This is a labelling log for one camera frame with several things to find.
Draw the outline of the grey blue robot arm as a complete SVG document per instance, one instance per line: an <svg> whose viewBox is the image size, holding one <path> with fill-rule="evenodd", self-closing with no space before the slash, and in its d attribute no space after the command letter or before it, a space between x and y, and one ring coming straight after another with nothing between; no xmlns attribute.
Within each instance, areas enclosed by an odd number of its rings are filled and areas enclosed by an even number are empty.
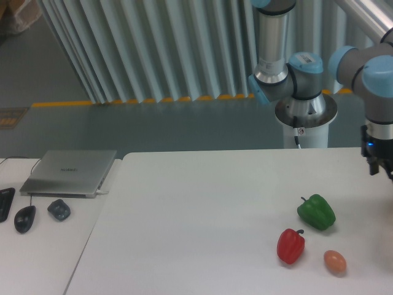
<svg viewBox="0 0 393 295"><path fill-rule="evenodd" d="M252 5L259 14L259 62L249 85L261 103L276 102L276 118L289 128L288 143L303 148L302 130L325 126L337 114L335 101L322 94L322 60L309 52L284 57L295 1L253 1ZM370 174L383 169L392 176L392 8L383 1L339 1L338 5L375 44L363 50L351 46L336 50L328 69L364 101L361 154Z"/></svg>

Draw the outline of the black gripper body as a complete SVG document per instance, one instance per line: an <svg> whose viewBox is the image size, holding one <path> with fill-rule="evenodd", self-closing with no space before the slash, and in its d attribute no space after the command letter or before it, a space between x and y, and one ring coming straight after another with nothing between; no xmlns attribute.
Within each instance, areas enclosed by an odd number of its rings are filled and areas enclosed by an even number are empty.
<svg viewBox="0 0 393 295"><path fill-rule="evenodd" d="M381 140L374 138L368 134L368 127L361 126L361 155L369 161L378 162L379 169L382 168L386 172L386 166L392 168L392 140Z"/></svg>

